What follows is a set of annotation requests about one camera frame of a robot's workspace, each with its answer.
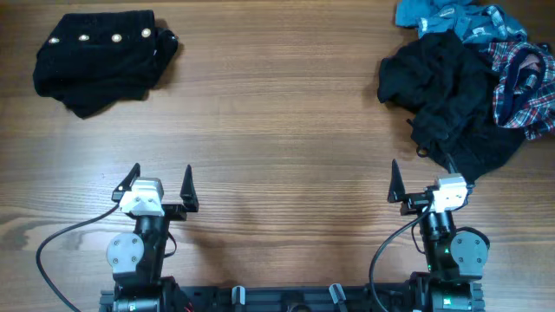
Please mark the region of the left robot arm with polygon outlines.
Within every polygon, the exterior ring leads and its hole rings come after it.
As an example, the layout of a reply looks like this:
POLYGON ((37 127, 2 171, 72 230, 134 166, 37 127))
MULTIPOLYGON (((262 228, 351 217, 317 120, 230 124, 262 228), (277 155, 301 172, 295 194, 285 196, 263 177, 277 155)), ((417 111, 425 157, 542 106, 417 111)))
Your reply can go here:
POLYGON ((164 260, 172 255, 167 242, 172 221, 185 221, 189 212, 199 210, 190 166, 180 189, 178 204, 162 202, 164 189, 158 178, 140 175, 135 164, 112 193, 116 208, 135 222, 134 230, 114 237, 107 247, 114 288, 103 291, 100 311, 193 311, 185 292, 172 276, 162 276, 164 260))

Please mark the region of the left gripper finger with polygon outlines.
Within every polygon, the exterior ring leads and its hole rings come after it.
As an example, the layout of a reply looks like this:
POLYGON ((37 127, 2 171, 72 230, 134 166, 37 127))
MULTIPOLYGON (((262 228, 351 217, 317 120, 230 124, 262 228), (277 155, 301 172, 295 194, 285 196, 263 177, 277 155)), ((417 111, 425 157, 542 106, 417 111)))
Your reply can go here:
POLYGON ((115 187, 113 194, 130 191, 133 182, 140 176, 140 164, 135 163, 128 175, 115 187))
POLYGON ((185 175, 180 188, 180 198, 184 204, 198 203, 198 198, 193 183, 193 169, 190 165, 188 165, 185 170, 185 175))

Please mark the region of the red blue plaid garment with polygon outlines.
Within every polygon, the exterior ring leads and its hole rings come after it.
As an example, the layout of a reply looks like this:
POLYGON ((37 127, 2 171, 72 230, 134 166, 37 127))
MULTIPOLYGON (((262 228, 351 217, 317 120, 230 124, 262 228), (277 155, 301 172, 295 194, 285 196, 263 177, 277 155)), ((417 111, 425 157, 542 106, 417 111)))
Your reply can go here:
POLYGON ((529 42, 493 42, 479 52, 499 75, 495 124, 521 129, 528 140, 554 133, 554 56, 529 42))

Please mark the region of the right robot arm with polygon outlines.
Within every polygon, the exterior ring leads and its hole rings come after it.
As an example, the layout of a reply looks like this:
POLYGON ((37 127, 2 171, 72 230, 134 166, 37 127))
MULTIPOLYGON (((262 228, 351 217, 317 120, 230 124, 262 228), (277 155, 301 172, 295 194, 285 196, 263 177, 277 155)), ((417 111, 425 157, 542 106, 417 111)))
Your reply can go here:
POLYGON ((480 280, 491 243, 472 227, 456 227, 453 213, 468 204, 472 187, 449 167, 423 192, 408 193, 396 160, 392 161, 388 202, 402 216, 416 216, 428 272, 408 280, 408 311, 480 312, 486 309, 480 280))

